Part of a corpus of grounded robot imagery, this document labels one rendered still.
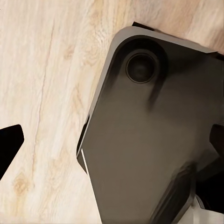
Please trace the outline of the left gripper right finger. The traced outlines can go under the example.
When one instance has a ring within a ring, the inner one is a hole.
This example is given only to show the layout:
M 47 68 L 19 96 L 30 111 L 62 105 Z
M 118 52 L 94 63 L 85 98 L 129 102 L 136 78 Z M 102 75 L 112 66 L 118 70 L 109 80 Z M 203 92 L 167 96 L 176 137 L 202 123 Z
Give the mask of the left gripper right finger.
M 209 140 L 224 162 L 224 126 L 214 124 L 211 128 Z

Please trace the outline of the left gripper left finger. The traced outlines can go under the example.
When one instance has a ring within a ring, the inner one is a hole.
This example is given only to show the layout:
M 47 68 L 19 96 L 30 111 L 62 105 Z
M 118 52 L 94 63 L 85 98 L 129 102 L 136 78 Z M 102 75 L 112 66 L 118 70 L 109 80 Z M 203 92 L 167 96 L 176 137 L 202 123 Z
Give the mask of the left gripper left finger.
M 0 180 L 24 143 L 20 124 L 0 129 Z

